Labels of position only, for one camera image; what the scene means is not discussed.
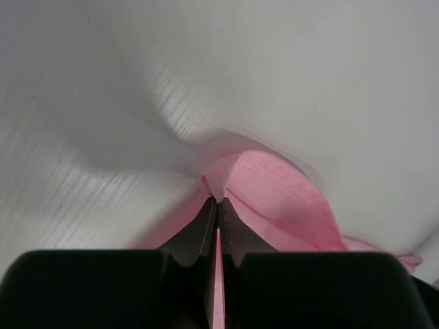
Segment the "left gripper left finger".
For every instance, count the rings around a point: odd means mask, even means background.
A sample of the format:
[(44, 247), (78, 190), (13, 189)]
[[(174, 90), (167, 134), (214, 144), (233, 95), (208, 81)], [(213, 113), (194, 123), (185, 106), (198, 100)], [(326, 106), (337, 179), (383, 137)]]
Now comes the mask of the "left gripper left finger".
[(159, 328), (209, 328), (217, 202), (208, 198), (195, 218), (159, 250), (166, 255), (158, 304)]

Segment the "pink t shirt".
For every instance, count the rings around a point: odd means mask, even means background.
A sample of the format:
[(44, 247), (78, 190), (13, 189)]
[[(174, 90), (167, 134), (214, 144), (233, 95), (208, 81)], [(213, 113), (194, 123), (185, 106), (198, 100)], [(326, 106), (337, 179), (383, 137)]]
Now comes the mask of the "pink t shirt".
[[(431, 328), (412, 273), (417, 256), (394, 256), (346, 238), (322, 193), (291, 162), (238, 138), (209, 143), (200, 185), (137, 242), (154, 261), (147, 326), (158, 327), (166, 255), (159, 248), (205, 201), (228, 198), (241, 220), (276, 249), (247, 254), (240, 328)], [(215, 231), (210, 327), (225, 327), (220, 229)]]

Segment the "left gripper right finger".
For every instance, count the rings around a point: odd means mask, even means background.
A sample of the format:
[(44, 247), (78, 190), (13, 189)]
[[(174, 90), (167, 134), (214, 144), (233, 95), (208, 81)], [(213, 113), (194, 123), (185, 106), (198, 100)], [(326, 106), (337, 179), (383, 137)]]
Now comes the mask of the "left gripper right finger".
[(239, 266), (247, 254), (274, 253), (276, 249), (241, 220), (228, 198), (218, 204), (217, 224), (222, 248), (225, 327), (240, 328), (244, 284)]

